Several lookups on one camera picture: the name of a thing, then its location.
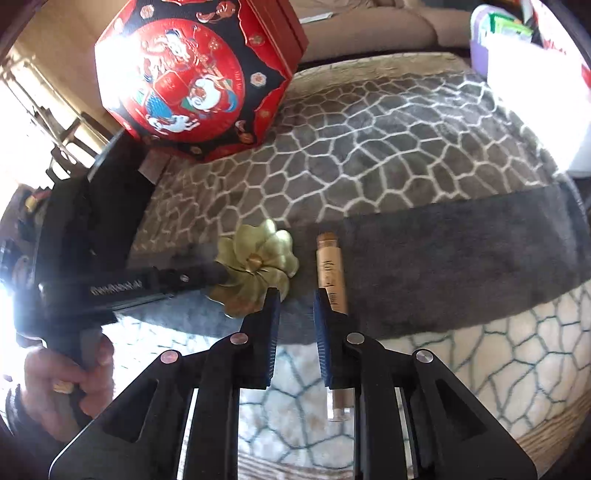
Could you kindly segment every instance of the finger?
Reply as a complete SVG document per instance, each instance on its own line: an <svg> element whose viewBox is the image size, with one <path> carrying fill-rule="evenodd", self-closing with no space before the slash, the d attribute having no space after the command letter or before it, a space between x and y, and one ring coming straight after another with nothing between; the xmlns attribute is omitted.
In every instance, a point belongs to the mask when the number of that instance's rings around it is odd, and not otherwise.
<svg viewBox="0 0 591 480"><path fill-rule="evenodd" d="M43 347L35 347L27 354L24 369L25 380L27 377L36 377L81 383L87 376L73 360Z"/></svg>
<svg viewBox="0 0 591 480"><path fill-rule="evenodd" d="M96 352L96 362L102 366L112 364L114 353L115 347L113 347L113 343L109 340L109 337L103 335Z"/></svg>
<svg viewBox="0 0 591 480"><path fill-rule="evenodd" d="M109 388L113 383L113 363L104 367L94 367L86 380L80 383L80 388L88 393L96 393Z"/></svg>
<svg viewBox="0 0 591 480"><path fill-rule="evenodd" d="M27 414L52 437L67 441L63 434L63 420L56 409L55 397L51 392L51 382L39 380L21 390L21 401Z"/></svg>
<svg viewBox="0 0 591 480"><path fill-rule="evenodd" d="M89 417L97 418L113 401L113 387L108 390L87 395L80 401L80 408Z"/></svg>

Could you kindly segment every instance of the cork stopper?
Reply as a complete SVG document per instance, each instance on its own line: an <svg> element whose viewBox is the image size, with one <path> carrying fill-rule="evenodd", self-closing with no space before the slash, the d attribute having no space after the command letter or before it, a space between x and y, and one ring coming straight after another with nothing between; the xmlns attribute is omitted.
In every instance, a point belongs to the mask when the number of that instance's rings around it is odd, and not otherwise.
<svg viewBox="0 0 591 480"><path fill-rule="evenodd" d="M318 249L325 247L338 247L339 239L333 232L321 233L316 239Z"/></svg>

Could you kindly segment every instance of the textured grip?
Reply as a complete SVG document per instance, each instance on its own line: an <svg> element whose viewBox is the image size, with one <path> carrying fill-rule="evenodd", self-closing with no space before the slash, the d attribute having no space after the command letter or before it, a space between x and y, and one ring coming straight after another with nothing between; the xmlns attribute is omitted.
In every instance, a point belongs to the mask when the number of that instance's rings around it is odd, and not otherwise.
<svg viewBox="0 0 591 480"><path fill-rule="evenodd" d="M89 371L96 366L96 353L101 339L102 328L99 327L50 337L45 342L48 348L71 358ZM84 398L85 393L75 385L74 391L69 395L62 393L53 393L53 395L60 417L64 419L62 425L64 434L71 440L92 420L80 408L80 400Z"/></svg>

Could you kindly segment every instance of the beige couch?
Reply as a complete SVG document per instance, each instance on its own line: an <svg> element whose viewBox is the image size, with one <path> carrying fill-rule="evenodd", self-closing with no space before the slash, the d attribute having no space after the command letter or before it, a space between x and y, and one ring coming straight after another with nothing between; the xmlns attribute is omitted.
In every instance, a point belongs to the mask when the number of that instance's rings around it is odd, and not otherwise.
<svg viewBox="0 0 591 480"><path fill-rule="evenodd" d="M470 12L428 8L421 0L290 0L300 19L332 12L304 25L310 46L303 62L380 51L468 48Z"/></svg>

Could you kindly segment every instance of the gold flower ornament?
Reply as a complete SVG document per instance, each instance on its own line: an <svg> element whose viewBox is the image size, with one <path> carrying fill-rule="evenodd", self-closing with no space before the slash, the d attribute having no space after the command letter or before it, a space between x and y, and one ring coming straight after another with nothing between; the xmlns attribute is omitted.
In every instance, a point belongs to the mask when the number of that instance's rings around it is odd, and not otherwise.
<svg viewBox="0 0 591 480"><path fill-rule="evenodd" d="M216 261L226 267L230 278L227 284L217 285L209 298L224 305L231 318L244 317L262 309L270 287L285 300L300 263L292 253L291 235L277 231L273 220L265 220L257 227L242 225L233 238L224 236L217 243Z"/></svg>

